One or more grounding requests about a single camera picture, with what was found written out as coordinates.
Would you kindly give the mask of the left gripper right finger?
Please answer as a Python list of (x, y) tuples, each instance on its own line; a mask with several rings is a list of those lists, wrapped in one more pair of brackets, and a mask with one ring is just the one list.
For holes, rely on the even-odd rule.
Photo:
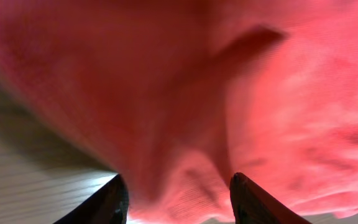
[(235, 224), (311, 224), (243, 173), (233, 175), (229, 189)]

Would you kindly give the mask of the red printed t-shirt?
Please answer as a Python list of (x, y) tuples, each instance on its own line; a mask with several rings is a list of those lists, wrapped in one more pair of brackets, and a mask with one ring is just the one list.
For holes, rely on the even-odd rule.
[(231, 221), (234, 172), (358, 213), (358, 0), (0, 1), (0, 85), (121, 173), (134, 218)]

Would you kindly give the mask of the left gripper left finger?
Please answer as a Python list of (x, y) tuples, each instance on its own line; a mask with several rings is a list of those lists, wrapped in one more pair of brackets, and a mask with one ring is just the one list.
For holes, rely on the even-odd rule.
[(126, 224), (129, 194), (118, 174), (53, 224)]

